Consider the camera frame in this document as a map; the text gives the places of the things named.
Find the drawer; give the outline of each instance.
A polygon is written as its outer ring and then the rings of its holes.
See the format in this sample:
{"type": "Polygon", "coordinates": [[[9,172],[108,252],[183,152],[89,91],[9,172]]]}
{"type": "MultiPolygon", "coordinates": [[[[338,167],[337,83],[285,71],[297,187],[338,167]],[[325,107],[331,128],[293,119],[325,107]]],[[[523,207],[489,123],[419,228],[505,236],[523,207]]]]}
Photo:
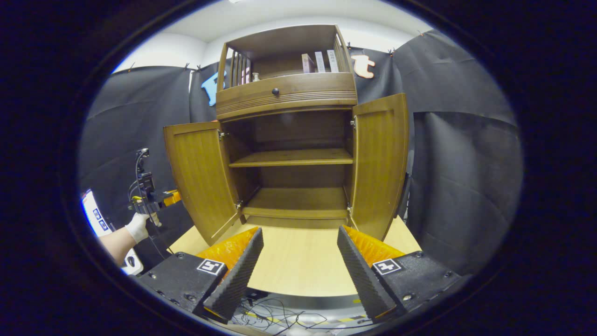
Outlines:
{"type": "Polygon", "coordinates": [[[217,93],[216,102],[218,120],[317,106],[350,109],[356,105],[356,88],[350,72],[297,74],[224,89],[217,93]]]}

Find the light wood table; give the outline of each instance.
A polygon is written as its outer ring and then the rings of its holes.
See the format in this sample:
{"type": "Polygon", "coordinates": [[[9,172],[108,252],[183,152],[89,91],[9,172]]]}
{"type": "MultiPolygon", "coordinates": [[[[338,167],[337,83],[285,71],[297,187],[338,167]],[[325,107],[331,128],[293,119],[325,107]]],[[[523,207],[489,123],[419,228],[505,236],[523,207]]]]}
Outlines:
{"type": "MultiPolygon", "coordinates": [[[[311,228],[322,227],[321,221],[251,216],[245,225],[237,221],[218,242],[255,226],[262,227],[264,246],[248,284],[251,288],[308,297],[355,295],[337,246],[338,226],[345,222],[327,220],[332,228],[311,228]]],[[[420,250],[400,218],[394,219],[384,242],[404,253],[420,250]]],[[[195,227],[170,246],[174,253],[193,255],[208,247],[195,227]]]]}

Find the book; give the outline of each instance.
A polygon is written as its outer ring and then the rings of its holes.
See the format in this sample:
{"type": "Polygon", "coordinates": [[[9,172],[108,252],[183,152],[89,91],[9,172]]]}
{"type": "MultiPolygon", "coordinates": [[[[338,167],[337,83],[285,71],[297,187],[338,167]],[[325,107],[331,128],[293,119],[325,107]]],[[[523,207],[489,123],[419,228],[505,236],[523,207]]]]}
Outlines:
{"type": "Polygon", "coordinates": [[[315,52],[315,61],[317,62],[317,72],[325,72],[324,55],[321,51],[315,52]]]}
{"type": "Polygon", "coordinates": [[[330,60],[331,72],[340,72],[338,71],[338,61],[336,61],[336,53],[334,50],[328,50],[328,59],[330,60]]]}
{"type": "Polygon", "coordinates": [[[311,72],[315,72],[315,64],[313,60],[309,56],[309,54],[303,54],[303,73],[310,74],[311,72]]]}

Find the wooden cabinet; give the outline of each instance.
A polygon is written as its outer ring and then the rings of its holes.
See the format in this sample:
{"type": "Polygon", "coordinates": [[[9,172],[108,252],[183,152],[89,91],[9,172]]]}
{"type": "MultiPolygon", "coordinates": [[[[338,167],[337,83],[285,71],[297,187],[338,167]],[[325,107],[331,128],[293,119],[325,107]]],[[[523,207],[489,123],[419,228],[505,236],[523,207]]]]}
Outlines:
{"type": "Polygon", "coordinates": [[[225,43],[216,101],[218,120],[259,112],[350,109],[357,103],[355,79],[338,26],[286,27],[225,43]],[[331,72],[327,50],[334,50],[339,72],[331,72]],[[315,62],[316,51],[322,52],[326,72],[304,74],[301,55],[315,62]],[[228,54],[230,74],[224,76],[228,54]],[[261,80],[252,82],[252,73],[261,80]]]}
{"type": "Polygon", "coordinates": [[[337,26],[283,28],[228,42],[220,68],[228,48],[234,66],[226,88],[218,85],[218,122],[164,128],[175,182],[205,241],[213,244],[245,216],[341,219],[382,239],[405,175],[404,94],[356,104],[337,26]],[[320,38],[291,40],[306,32],[320,38]],[[259,48],[256,41],[270,42],[259,48]],[[301,53],[327,49],[337,50],[341,72],[294,73],[296,64],[302,72],[301,53]],[[247,68],[267,78],[251,82],[239,70],[247,68]]]}

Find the door hinge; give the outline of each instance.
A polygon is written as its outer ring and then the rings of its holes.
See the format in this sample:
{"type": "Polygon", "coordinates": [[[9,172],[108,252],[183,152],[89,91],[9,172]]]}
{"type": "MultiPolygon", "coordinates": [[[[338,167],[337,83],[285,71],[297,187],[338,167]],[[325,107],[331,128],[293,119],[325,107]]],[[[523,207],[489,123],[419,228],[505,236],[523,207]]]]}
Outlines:
{"type": "Polygon", "coordinates": [[[220,139],[220,141],[222,141],[223,137],[230,135],[230,133],[224,133],[221,130],[217,130],[217,131],[218,131],[218,139],[220,139]]]}

